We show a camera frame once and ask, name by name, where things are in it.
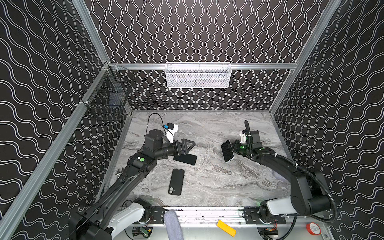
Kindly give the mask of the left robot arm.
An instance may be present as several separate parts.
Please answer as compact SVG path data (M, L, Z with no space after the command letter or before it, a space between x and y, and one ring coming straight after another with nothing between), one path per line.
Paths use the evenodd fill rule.
M184 156L196 145L194 141L170 140L161 130L151 130L144 136L144 144L127 162L121 176L91 207L75 213L69 220L71 240L112 240L129 225L144 219L147 202L133 202L135 210L116 214L128 195L156 167L158 160L169 156Z

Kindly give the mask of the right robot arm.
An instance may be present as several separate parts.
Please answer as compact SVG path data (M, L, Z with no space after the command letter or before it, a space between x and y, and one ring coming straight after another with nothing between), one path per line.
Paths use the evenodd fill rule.
M259 131L252 131L248 121L245 121L245 130L240 132L240 139L233 143L225 141L221 148L225 162L237 154L272 169L290 183L288 197L261 202L258 210L260 221L270 223L280 215L310 216L329 224L336 221L338 207L323 173L310 171L273 149L264 147Z

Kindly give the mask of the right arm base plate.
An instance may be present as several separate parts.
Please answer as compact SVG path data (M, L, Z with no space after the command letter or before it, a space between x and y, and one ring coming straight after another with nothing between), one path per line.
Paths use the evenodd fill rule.
M271 215L264 207L245 207L242 213L247 225L285 225L283 215Z

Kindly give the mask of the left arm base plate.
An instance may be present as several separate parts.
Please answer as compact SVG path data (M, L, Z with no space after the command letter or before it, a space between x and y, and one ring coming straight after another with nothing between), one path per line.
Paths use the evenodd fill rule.
M164 223L164 215L166 210L162 207L145 207L143 208L143 214L141 218L131 224L134 225L151 225L151 224L163 224Z

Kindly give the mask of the black phone case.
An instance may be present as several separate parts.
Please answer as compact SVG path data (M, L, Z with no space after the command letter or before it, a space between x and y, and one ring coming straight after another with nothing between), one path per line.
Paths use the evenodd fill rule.
M182 194L185 171L182 169L173 169L169 184L168 193L170 195L180 196Z

